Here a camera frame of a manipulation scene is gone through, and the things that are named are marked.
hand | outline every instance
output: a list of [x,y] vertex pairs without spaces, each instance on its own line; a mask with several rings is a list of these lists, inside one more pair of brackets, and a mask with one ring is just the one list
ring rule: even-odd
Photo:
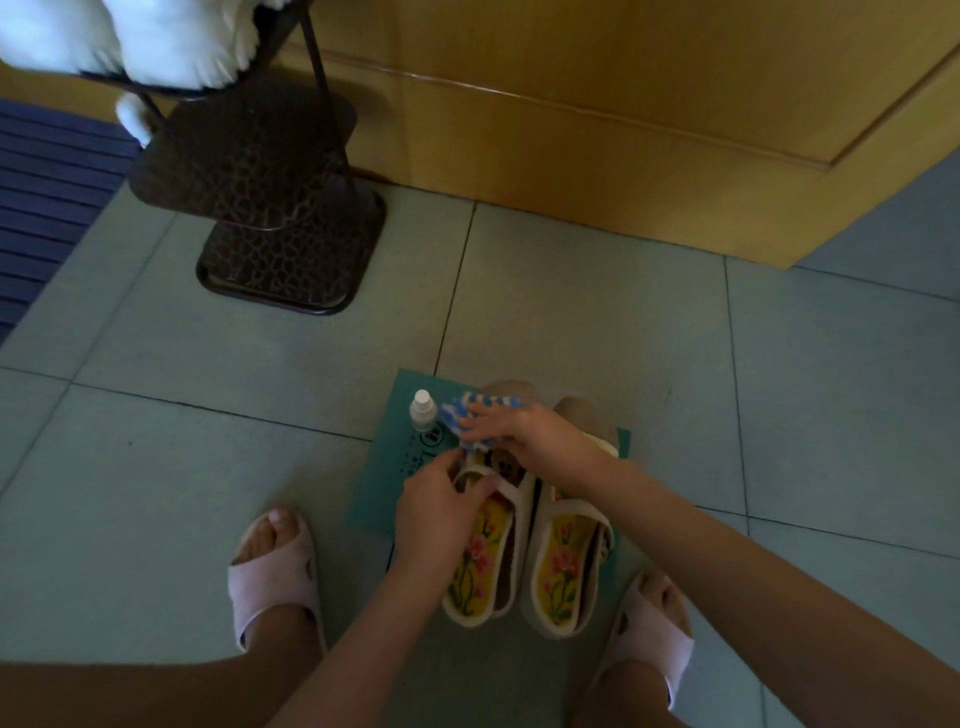
[[396,504],[395,568],[416,577],[419,589],[436,592],[438,602],[463,556],[476,512],[498,482],[487,475],[457,493],[451,478],[463,456],[454,449],[435,457],[407,478]]
[[527,470],[572,496],[587,497],[598,472],[615,462],[575,425],[551,409],[534,404],[526,409],[501,404],[468,404],[476,417],[460,420],[461,439],[476,443],[505,438],[496,444]]

blue striped cloth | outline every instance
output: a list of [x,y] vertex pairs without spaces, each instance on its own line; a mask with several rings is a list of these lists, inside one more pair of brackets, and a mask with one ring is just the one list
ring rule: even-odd
[[[440,419],[450,432],[457,437],[461,437],[464,434],[464,429],[460,427],[460,420],[464,417],[476,417],[476,415],[467,410],[467,405],[477,402],[486,404],[487,406],[502,404],[507,407],[520,407],[521,405],[520,400],[516,397],[492,397],[490,395],[477,394],[476,392],[465,392],[458,400],[441,406]],[[499,440],[500,438],[491,438],[481,440],[478,443],[465,443],[461,440],[460,446],[467,452],[486,452]]]

yellow insole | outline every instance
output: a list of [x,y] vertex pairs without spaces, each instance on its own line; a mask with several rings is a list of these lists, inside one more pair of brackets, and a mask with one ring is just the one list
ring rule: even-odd
[[557,627],[576,625],[580,615],[587,552],[599,523],[589,516],[557,516],[537,571],[540,610]]
[[503,537],[513,524],[514,505],[499,493],[487,498],[477,511],[463,558],[446,588],[447,598],[460,615],[482,615],[496,598],[494,568],[507,544]]

metal pole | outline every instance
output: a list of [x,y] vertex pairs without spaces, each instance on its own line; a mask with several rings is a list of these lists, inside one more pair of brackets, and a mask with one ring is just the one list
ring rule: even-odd
[[326,83],[326,74],[324,73],[324,62],[320,59],[320,49],[317,47],[317,37],[313,32],[313,21],[310,20],[310,0],[293,0],[297,7],[297,13],[300,15],[300,25],[303,28],[303,39],[306,40],[306,51],[310,56],[310,64],[313,66],[313,75],[317,80],[317,88],[323,97],[325,113],[333,129],[334,139],[337,142],[337,155],[340,158],[340,164],[343,167],[344,177],[347,178],[347,187],[351,195],[356,195],[356,187],[353,184],[353,175],[350,173],[350,163],[347,160],[347,150],[344,149],[344,140],[340,136],[340,129],[337,127],[337,115],[333,109],[333,99],[330,97],[330,87]]

gray tiled floor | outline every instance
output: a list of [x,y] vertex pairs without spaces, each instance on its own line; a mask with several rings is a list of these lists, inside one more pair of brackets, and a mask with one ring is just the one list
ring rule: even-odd
[[960,150],[800,262],[960,301]]
[[587,397],[671,488],[746,513],[718,255],[478,205],[437,374]]
[[[360,294],[328,319],[208,293],[193,264],[209,223],[118,196],[0,350],[0,659],[231,654],[225,565],[275,502],[313,524],[328,633],[342,633],[389,551],[344,510],[403,366],[591,397],[670,487],[960,667],[960,303],[890,287],[945,296],[955,278],[913,261],[897,279],[894,237],[885,265],[854,253],[841,265],[847,249],[832,245],[808,261],[831,273],[784,273],[384,192]],[[876,214],[943,268],[948,235],[920,229],[916,198],[900,217],[897,204]],[[642,563],[624,545],[617,586]],[[444,707],[471,705],[465,726],[559,725],[614,602],[569,643],[519,615],[476,632],[435,619],[387,724],[448,725]],[[691,616],[678,714],[759,726],[765,702],[767,725],[787,724]]]

